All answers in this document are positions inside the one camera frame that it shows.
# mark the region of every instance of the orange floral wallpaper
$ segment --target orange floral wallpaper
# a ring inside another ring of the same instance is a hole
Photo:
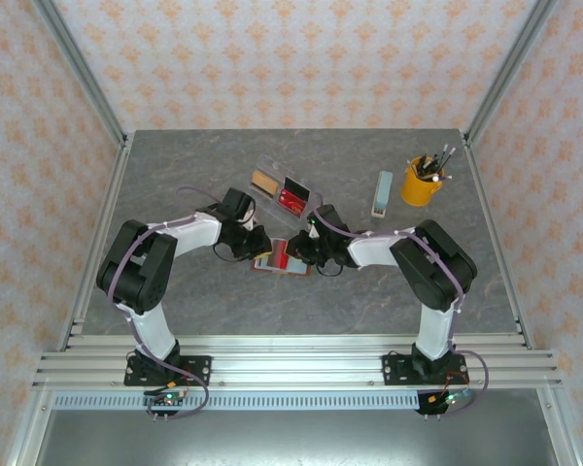
[[[117,149],[29,0],[0,0],[0,465]]]
[[[533,0],[57,0],[123,129],[466,129]]]
[[[583,438],[583,1],[560,0],[475,147],[519,293]]]

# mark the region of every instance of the red object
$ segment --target red object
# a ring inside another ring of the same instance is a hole
[[[268,256],[267,265],[278,269],[287,269],[290,257],[285,254],[288,242],[285,240],[272,241],[272,253]]]
[[[286,189],[281,190],[279,204],[295,216],[302,216],[302,212],[304,212],[304,208],[307,205],[306,201],[303,201],[298,196],[291,194]]]

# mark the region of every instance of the metal frame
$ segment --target metal frame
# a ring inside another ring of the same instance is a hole
[[[483,132],[486,123],[497,108],[512,79],[516,76],[516,72],[532,48],[533,41],[542,29],[542,26],[546,23],[546,18],[548,18],[556,3],[557,0],[538,0],[533,6],[532,12],[527,18],[523,29],[505,57],[493,84],[490,86],[486,97],[484,97],[482,104],[477,109],[477,113],[466,131],[465,139],[468,142],[474,143]]]
[[[509,300],[512,313],[516,320],[517,328],[523,333],[525,341],[527,342],[527,348],[533,348],[532,340],[532,329],[529,323],[529,319],[523,312],[525,309],[522,306],[522,298],[514,286],[511,277],[513,273],[509,262],[505,259],[505,254],[503,253],[503,248],[501,247],[500,240],[498,239],[497,224],[493,218],[493,212],[490,208],[490,203],[486,197],[486,191],[484,190],[484,185],[482,183],[481,177],[479,175],[479,169],[477,168],[477,162],[475,161],[475,156],[470,143],[466,140],[465,135],[463,135],[464,151],[466,153],[466,158],[468,160],[468,165],[470,171],[473,175],[473,181],[475,182],[475,188],[477,189],[477,195],[479,196],[479,201],[482,205],[482,211],[484,212],[484,217],[486,218],[486,223],[488,224],[488,231],[490,233],[491,241],[493,242],[493,247],[495,248],[495,255],[497,256],[498,268],[501,271],[501,276],[503,278],[503,283],[505,285],[505,290],[507,291],[507,299]]]
[[[97,212],[97,218],[95,220],[95,226],[93,229],[93,236],[88,247],[88,255],[86,258],[85,267],[80,276],[76,296],[74,297],[70,307],[70,317],[65,321],[65,324],[63,325],[60,333],[60,339],[57,346],[58,350],[65,349],[65,346],[67,345],[67,339],[72,332],[71,327],[73,326],[74,322],[84,322],[86,309],[90,300],[90,294],[93,291],[93,286],[95,283],[95,275],[97,273],[97,269],[99,268],[99,263],[101,262],[101,254],[104,249],[106,236],[108,235],[110,220],[112,218],[115,205],[117,204],[120,184],[123,179],[123,173],[125,172],[125,166],[127,164],[129,151],[131,150],[132,140],[133,135],[129,135],[126,140],[126,144],[119,148],[115,159],[115,165],[110,172],[110,175],[108,176],[103,201],[99,207],[99,211]]]
[[[31,394],[31,399],[19,424],[19,429],[7,460],[8,466],[37,464],[43,438],[46,435],[48,422],[50,422],[54,396],[52,390],[37,391]]]
[[[179,337],[183,354],[214,357],[210,386],[215,390],[376,390],[384,389],[380,356],[409,352],[415,336]],[[560,386],[550,350],[527,350],[522,335],[459,335],[458,348],[479,352],[492,373],[490,388]],[[125,355],[134,351],[125,336],[73,335],[65,352],[44,353],[33,389],[129,390],[122,384]],[[471,386],[481,386],[481,364],[468,358]],[[437,388],[403,385],[397,389]]]
[[[58,352],[43,354],[34,379],[32,398],[9,458],[8,464],[11,466],[36,463],[57,390],[73,393],[84,389],[88,393],[110,392],[117,395],[134,392],[122,385],[124,357],[133,350],[131,337],[82,335],[94,272],[101,259],[131,140],[125,137],[53,1],[33,2],[85,87],[107,130],[120,145],[120,153],[99,210],[88,260],[72,306],[72,318],[65,325]],[[519,333],[459,335],[456,341],[459,348],[476,350],[488,361],[491,369],[490,389],[536,388],[559,464],[582,465],[583,449],[574,435],[569,400],[563,390],[555,354],[548,350],[532,349],[529,322],[510,279],[510,266],[503,255],[472,152],[473,143],[482,133],[556,3],[557,0],[537,1],[469,129],[463,134],[466,156]],[[182,351],[186,353],[215,357],[211,389],[224,397],[238,392],[245,395],[263,393],[264,390],[297,394],[307,390],[321,393],[343,393],[345,390],[351,393],[383,393],[386,388],[382,383],[380,355],[390,350],[409,350],[414,336],[180,337],[179,340]],[[470,360],[468,364],[472,386],[479,386],[483,382],[479,363]],[[417,388],[402,386],[396,389],[405,391]]]
[[[92,71],[90,71],[85,57],[76,44],[71,32],[69,32],[69,28],[60,11],[53,0],[33,0],[33,3],[37,7],[39,15],[43,18],[48,29],[58,42],[58,46],[65,55],[76,77],[84,87],[86,95],[102,119],[108,133],[117,142],[118,146],[122,145],[125,141],[125,133],[120,127],[119,120],[108,103],[104,92],[101,90],[97,79]]]

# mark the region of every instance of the transparent container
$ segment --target transparent container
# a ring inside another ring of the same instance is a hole
[[[251,196],[255,198],[257,207],[261,211],[278,218],[291,228],[304,228],[307,224],[307,216],[309,213],[317,209],[322,202],[315,185],[312,184],[303,174],[294,172],[292,169],[264,154],[260,155],[257,160],[256,171],[261,172],[263,175],[278,184],[274,197],[270,199],[267,195],[253,186],[253,173],[251,173],[249,178],[249,192]],[[279,204],[279,198],[281,197],[281,191],[284,188],[285,178],[294,180],[296,183],[301,184],[309,190],[309,199],[307,200],[306,206],[300,216],[292,214]]]

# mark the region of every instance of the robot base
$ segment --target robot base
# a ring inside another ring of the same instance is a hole
[[[210,384],[212,356],[179,355],[179,344],[177,344],[164,362],[195,374],[206,385]],[[123,379],[125,386],[161,386],[171,382],[177,386],[200,386],[195,381],[189,381],[186,377],[161,367],[139,351],[134,351],[127,357],[127,368]]]
[[[411,354],[382,356],[385,385],[468,385],[468,370],[463,355],[448,351],[430,361],[412,346]]]

